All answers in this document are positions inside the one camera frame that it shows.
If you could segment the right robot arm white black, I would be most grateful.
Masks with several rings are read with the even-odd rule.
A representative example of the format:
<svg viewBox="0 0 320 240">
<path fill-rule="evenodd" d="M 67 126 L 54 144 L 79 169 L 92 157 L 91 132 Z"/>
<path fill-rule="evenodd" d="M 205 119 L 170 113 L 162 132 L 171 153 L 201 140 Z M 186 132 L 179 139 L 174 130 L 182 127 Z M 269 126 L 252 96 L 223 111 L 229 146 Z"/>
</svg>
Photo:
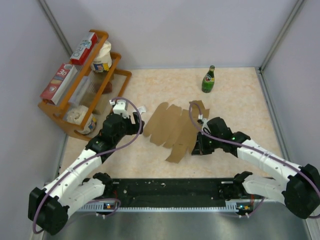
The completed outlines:
<svg viewBox="0 0 320 240">
<path fill-rule="evenodd" d="M 220 117 L 208 120 L 199 114 L 191 122 L 198 131 L 193 155 L 210 155 L 221 149 L 269 175 L 237 174 L 233 179 L 237 197 L 259 195 L 283 204 L 301 219 L 312 218 L 320 206 L 320 173 L 316 167 L 301 166 L 267 151 L 243 132 L 232 132 Z"/>
</svg>

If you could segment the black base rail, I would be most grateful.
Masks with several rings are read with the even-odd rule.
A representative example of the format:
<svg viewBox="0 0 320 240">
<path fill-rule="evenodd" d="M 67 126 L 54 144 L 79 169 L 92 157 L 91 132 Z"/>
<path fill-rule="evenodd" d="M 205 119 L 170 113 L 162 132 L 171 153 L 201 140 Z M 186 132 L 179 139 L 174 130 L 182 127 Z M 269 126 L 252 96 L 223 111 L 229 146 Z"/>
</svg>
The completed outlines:
<svg viewBox="0 0 320 240">
<path fill-rule="evenodd" d="M 260 200 L 232 178 L 114 178 L 96 199 L 116 198 L 122 208 L 224 207 L 226 201 Z"/>
</svg>

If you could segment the white paper bag upper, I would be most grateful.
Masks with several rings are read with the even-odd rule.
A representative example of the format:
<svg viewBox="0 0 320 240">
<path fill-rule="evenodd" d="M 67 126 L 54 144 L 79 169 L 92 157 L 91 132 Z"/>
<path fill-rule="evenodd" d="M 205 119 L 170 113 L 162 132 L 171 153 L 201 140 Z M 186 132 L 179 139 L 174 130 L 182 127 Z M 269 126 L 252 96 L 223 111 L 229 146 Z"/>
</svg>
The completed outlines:
<svg viewBox="0 0 320 240">
<path fill-rule="evenodd" d="M 92 71 L 101 73 L 104 71 L 108 72 L 110 70 L 112 66 L 111 48 L 111 43 L 106 40 L 99 50 L 98 55 L 90 65 Z"/>
</svg>

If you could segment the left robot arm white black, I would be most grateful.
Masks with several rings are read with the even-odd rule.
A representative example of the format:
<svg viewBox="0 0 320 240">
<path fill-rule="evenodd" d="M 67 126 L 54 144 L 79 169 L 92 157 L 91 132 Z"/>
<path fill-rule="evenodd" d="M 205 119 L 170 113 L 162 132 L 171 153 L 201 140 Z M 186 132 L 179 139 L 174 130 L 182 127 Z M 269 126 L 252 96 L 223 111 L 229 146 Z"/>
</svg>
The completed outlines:
<svg viewBox="0 0 320 240">
<path fill-rule="evenodd" d="M 137 138 L 142 134 L 144 124 L 139 112 L 134 112 L 132 117 L 110 113 L 98 134 L 61 175 L 43 188 L 35 187 L 30 192 L 27 216 L 32 221 L 33 233 L 45 231 L 55 235 L 83 205 L 97 197 L 109 198 L 114 191 L 111 183 L 100 179 L 91 179 L 85 185 L 82 182 L 120 149 L 117 145 L 124 136 Z"/>
</svg>

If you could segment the small clear plastic bag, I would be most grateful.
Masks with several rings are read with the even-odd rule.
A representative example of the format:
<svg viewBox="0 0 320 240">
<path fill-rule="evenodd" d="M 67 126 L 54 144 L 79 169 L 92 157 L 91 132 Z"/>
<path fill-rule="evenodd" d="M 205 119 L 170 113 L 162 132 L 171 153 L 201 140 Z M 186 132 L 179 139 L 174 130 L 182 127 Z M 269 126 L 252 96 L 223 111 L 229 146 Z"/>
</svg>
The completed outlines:
<svg viewBox="0 0 320 240">
<path fill-rule="evenodd" d="M 146 107 L 145 107 L 144 105 L 138 107 L 137 109 L 138 109 L 138 111 L 139 111 L 140 114 L 147 112 L 147 109 L 146 109 Z"/>
</svg>

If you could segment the red white box upper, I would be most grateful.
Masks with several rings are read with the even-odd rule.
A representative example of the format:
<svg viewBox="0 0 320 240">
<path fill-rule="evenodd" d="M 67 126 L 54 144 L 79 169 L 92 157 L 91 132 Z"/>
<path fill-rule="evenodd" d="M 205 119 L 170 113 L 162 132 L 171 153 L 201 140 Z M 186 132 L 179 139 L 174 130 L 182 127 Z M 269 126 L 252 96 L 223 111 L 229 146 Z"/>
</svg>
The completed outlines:
<svg viewBox="0 0 320 240">
<path fill-rule="evenodd" d="M 97 41 L 98 36 L 95 32 L 87 32 L 72 53 L 70 62 L 73 65 L 83 65 Z"/>
</svg>

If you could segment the brown cardboard box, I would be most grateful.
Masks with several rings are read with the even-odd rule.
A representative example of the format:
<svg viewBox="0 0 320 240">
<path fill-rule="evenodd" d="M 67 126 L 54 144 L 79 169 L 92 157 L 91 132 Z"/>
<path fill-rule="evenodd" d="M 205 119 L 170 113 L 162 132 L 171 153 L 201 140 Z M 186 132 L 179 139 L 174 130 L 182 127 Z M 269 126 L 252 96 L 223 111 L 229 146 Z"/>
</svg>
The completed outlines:
<svg viewBox="0 0 320 240">
<path fill-rule="evenodd" d="M 178 164 L 186 155 L 191 154 L 196 146 L 198 130 L 191 122 L 198 120 L 199 114 L 208 118 L 210 110 L 206 109 L 201 100 L 194 100 L 191 115 L 187 109 L 175 104 L 162 102 L 143 129 L 143 136 L 156 146 L 170 149 L 167 162 Z"/>
</svg>

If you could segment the red white box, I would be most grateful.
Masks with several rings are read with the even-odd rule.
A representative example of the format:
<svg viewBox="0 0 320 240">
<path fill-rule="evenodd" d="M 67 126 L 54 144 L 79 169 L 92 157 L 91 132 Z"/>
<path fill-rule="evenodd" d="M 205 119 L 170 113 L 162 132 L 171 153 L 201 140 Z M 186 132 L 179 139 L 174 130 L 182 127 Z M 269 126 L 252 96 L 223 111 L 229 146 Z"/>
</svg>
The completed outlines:
<svg viewBox="0 0 320 240">
<path fill-rule="evenodd" d="M 98 36 L 95 32 L 87 32 L 72 53 L 70 62 L 73 65 L 83 65 L 97 41 Z"/>
<path fill-rule="evenodd" d="M 63 63 L 41 93 L 40 98 L 56 105 L 77 72 L 75 65 Z"/>
</svg>

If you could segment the green glass bottle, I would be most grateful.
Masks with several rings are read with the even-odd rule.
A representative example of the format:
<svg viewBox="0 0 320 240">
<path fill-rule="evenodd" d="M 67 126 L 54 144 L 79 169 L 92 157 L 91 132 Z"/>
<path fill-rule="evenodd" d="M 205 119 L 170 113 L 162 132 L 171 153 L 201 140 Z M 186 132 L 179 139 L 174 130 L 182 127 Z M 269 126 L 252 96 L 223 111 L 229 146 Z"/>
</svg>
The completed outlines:
<svg viewBox="0 0 320 240">
<path fill-rule="evenodd" d="M 204 93 L 210 93 L 215 84 L 215 66 L 211 65 L 207 74 L 204 76 L 201 84 L 201 90 Z"/>
</svg>

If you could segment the white paper bag lower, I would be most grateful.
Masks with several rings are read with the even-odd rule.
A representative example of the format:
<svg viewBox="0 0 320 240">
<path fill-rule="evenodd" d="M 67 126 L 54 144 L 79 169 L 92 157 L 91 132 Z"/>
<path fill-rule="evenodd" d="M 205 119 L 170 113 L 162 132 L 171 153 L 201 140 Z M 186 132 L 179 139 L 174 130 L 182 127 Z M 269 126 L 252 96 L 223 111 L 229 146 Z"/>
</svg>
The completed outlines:
<svg viewBox="0 0 320 240">
<path fill-rule="evenodd" d="M 67 113 L 66 120 L 69 123 L 80 125 L 84 120 L 86 113 L 88 112 L 89 108 L 84 105 L 79 105 L 77 107 L 73 107 Z M 91 113 L 89 119 L 87 120 L 83 130 L 79 130 L 78 132 L 82 135 L 88 135 L 92 133 L 97 125 L 97 119 Z"/>
</svg>

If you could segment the white paper bag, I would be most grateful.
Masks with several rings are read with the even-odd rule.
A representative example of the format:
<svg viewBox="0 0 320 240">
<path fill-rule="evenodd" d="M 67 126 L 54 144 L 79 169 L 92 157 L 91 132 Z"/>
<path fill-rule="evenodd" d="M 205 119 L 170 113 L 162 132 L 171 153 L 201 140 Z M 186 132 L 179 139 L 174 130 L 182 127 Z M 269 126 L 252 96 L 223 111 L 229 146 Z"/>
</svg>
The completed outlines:
<svg viewBox="0 0 320 240">
<path fill-rule="evenodd" d="M 84 120 L 86 113 L 88 112 L 89 108 L 84 105 L 79 105 L 77 107 L 73 107 L 67 113 L 66 120 L 69 123 L 80 125 Z M 97 119 L 91 113 L 89 119 L 87 120 L 83 130 L 79 130 L 78 132 L 82 135 L 88 135 L 92 133 L 97 125 Z"/>
<path fill-rule="evenodd" d="M 112 66 L 111 48 L 111 43 L 106 40 L 99 50 L 98 55 L 90 65 L 92 71 L 101 73 L 104 71 L 108 72 L 110 70 Z"/>
</svg>

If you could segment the orange wooden shelf rack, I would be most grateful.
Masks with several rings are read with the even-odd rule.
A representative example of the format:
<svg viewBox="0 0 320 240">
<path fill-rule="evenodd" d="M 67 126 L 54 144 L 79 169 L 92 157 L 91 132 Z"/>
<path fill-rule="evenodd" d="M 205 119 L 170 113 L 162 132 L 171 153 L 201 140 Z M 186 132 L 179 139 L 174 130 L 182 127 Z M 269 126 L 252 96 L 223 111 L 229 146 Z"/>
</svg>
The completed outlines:
<svg viewBox="0 0 320 240">
<path fill-rule="evenodd" d="M 63 93 L 59 102 L 54 105 L 42 100 L 38 107 L 55 122 L 68 136 L 89 141 L 102 125 L 103 119 L 111 112 L 109 101 L 114 97 L 123 95 L 132 73 L 128 70 L 118 69 L 122 56 L 120 53 L 110 51 L 112 66 L 109 71 L 95 72 L 91 70 L 91 63 L 98 55 L 109 34 L 106 31 L 93 30 L 98 40 L 83 65 L 75 65 L 77 73 Z M 77 106 L 86 106 L 88 111 L 80 125 L 67 122 L 67 113 Z M 93 114 L 97 120 L 93 132 L 84 135 L 79 133 Z"/>
</svg>

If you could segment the red white box lower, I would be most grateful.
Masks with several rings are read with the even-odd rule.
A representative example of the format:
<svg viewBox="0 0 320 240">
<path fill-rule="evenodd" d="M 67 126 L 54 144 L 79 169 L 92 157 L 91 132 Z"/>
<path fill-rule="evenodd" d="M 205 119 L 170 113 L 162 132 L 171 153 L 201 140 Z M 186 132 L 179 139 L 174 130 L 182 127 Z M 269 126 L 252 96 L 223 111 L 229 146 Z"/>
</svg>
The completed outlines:
<svg viewBox="0 0 320 240">
<path fill-rule="evenodd" d="M 40 98 L 56 105 L 77 72 L 75 65 L 63 63 L 41 93 Z"/>
</svg>

